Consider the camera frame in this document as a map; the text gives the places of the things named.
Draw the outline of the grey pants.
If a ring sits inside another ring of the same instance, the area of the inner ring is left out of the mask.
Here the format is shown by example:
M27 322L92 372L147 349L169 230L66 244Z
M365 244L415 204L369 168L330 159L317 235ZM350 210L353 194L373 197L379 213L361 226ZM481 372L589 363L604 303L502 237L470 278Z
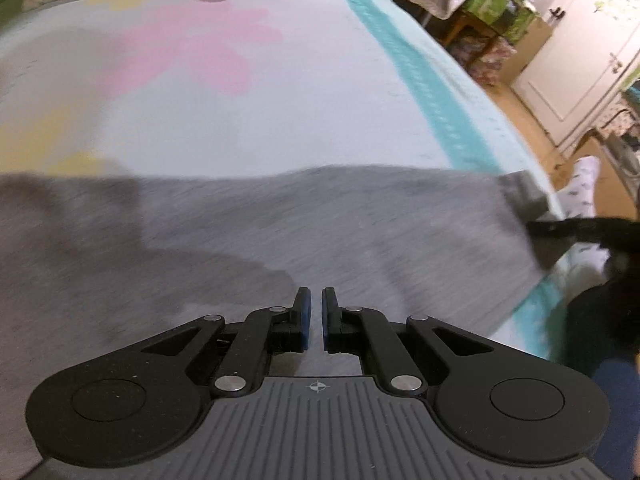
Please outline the grey pants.
M559 252L526 172L322 167L183 180L1 179L1 474L38 463L24 409L62 368L209 313L334 288L391 320L492 334Z

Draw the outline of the person's white patterned sock leg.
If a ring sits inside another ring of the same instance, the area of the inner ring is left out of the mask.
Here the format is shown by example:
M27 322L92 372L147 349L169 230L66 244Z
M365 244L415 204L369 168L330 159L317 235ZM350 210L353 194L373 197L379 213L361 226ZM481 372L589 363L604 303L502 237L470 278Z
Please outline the person's white patterned sock leg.
M570 180L556 193L569 219L590 219L596 216L594 189L600 176L601 163L596 156L577 159ZM588 286L605 281L605 263L610 253L598 244L577 242L570 248L570 277Z

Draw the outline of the white door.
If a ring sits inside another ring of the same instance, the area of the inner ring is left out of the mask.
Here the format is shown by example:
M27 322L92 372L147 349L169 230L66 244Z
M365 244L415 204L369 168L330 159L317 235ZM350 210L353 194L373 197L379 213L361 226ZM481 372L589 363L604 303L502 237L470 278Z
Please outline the white door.
M639 0L553 0L550 39L512 84L556 148L570 142L639 50Z

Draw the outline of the floral bed blanket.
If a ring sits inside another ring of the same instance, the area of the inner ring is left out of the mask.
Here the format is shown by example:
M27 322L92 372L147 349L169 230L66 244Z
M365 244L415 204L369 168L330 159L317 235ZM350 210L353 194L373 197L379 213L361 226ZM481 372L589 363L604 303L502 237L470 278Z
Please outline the floral bed blanket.
M413 166L550 183L392 0L60 0L1 22L1 168L261 177Z

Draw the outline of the green patterned boxes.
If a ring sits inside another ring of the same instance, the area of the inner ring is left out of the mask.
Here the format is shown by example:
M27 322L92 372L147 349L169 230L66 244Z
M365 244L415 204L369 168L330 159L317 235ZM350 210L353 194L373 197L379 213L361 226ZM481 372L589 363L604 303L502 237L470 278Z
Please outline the green patterned boxes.
M514 46L538 15L532 0L466 0L462 9Z

